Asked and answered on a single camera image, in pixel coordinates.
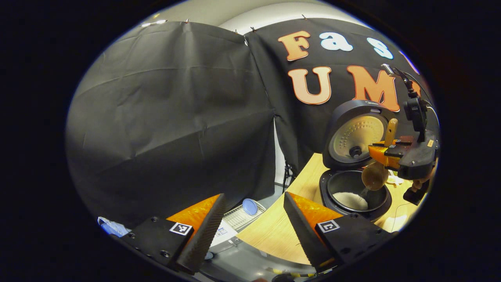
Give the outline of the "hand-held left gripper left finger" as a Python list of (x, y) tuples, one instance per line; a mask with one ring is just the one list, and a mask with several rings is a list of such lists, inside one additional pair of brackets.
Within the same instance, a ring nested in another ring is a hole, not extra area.
[(217, 194), (169, 217), (152, 216), (119, 237), (118, 243), (168, 271), (197, 273), (225, 211)]

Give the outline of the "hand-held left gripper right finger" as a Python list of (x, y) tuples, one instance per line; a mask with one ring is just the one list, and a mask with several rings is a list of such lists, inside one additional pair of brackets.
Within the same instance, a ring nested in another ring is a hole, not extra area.
[(319, 273), (354, 264), (396, 235), (361, 214), (342, 215), (290, 192), (283, 195), (283, 208), (308, 261)]

